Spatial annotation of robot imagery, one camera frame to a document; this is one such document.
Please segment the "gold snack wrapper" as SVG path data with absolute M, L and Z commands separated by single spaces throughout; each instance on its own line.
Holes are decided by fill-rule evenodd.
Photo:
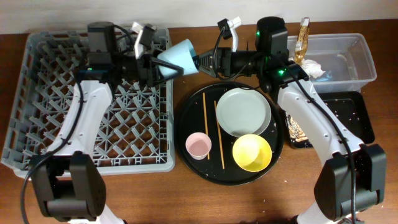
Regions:
M 297 64 L 301 64 L 308 48 L 308 36 L 309 36 L 309 23 L 310 18 L 304 17 L 300 23 L 300 30 L 295 44 L 295 57 L 294 61 Z

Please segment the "food scraps and rice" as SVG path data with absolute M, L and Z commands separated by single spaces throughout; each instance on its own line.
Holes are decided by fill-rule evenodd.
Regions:
M 289 115 L 285 114 L 287 118 L 287 127 L 289 130 L 289 136 L 294 142 L 302 142 L 308 140 L 308 137 L 305 135 L 304 131 L 298 125 L 298 123 Z

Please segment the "wooden chopstick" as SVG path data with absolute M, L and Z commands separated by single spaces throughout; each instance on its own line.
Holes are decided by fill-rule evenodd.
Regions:
M 217 102 L 214 101 L 213 102 L 214 107 L 215 107 L 215 113 L 217 110 Z M 220 129 L 220 124 L 218 122 L 218 118 L 216 117 L 216 127 L 217 127 L 217 132 L 218 132 L 218 140 L 219 140 L 219 148 L 220 148 L 220 157 L 221 157 L 221 165 L 222 165 L 222 169 L 225 170 L 225 166 L 224 166 L 224 157 L 223 157 L 223 143 L 222 143 L 222 137 L 221 137 L 221 129 Z
M 203 100 L 203 112 L 204 112 L 205 134 L 208 136 L 208 122 L 207 122 L 206 95 L 205 95 L 205 92 L 202 93 L 202 100 Z

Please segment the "pink plastic cup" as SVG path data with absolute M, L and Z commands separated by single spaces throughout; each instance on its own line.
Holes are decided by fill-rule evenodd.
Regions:
M 192 133 L 185 141 L 187 152 L 196 160 L 206 158 L 211 151 L 211 139 L 205 133 Z

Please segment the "yellow plastic bowl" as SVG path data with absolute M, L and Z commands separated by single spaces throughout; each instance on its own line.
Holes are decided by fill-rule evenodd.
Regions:
M 233 144 L 233 159 L 237 165 L 248 172 L 264 170 L 272 159 L 270 144 L 261 136 L 246 134 Z

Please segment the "white napkin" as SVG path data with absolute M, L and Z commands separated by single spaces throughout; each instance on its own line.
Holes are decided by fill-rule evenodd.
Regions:
M 300 66 L 304 72 L 312 78 L 319 78 L 325 73 L 325 71 L 322 70 L 322 66 L 314 60 L 303 59 Z

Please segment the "grey round plate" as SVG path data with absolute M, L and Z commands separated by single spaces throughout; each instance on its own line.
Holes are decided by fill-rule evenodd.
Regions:
M 256 90 L 233 88 L 216 103 L 216 118 L 221 128 L 236 138 L 246 134 L 259 135 L 271 122 L 271 105 Z

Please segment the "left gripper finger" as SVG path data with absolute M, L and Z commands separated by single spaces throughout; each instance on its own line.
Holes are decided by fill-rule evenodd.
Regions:
M 151 69 L 152 81 L 150 82 L 151 87 L 161 85 L 169 80 L 173 80 L 183 75 L 182 67 L 154 67 Z
M 154 67 L 158 67 L 158 68 L 165 67 L 165 68 L 169 68 L 172 70 L 183 70 L 183 68 L 178 65 L 172 64 L 170 62 L 166 62 L 165 60 L 161 60 L 161 59 L 153 57 L 153 56 L 150 57 L 150 63 Z

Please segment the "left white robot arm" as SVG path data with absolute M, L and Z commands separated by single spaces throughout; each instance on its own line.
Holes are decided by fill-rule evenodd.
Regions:
M 106 185 L 94 165 L 93 149 L 101 121 L 122 81 L 137 81 L 140 87 L 154 87 L 170 80 L 160 72 L 183 68 L 159 58 L 152 48 L 156 27 L 133 23 L 126 36 L 131 46 L 119 50 L 112 22 L 88 26 L 88 49 L 73 72 L 72 103 L 55 140 L 45 154 L 30 160 L 25 183 L 32 184 L 40 211 L 67 223 L 121 223 L 106 205 Z

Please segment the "blue plastic cup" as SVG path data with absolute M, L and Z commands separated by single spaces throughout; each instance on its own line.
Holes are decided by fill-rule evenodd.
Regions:
M 166 51 L 160 53 L 157 58 L 165 62 L 183 68 L 183 75 L 193 75 L 198 73 L 198 69 L 193 61 L 197 54 L 189 39 L 174 45 Z

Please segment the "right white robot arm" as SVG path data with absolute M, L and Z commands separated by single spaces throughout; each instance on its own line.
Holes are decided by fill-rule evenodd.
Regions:
M 356 214 L 384 200 L 386 153 L 350 132 L 322 101 L 304 69 L 289 57 L 288 33 L 280 17 L 256 25 L 256 48 L 215 46 L 195 57 L 199 70 L 220 80 L 256 75 L 271 96 L 302 128 L 316 150 L 322 171 L 315 202 L 294 223 L 356 223 Z

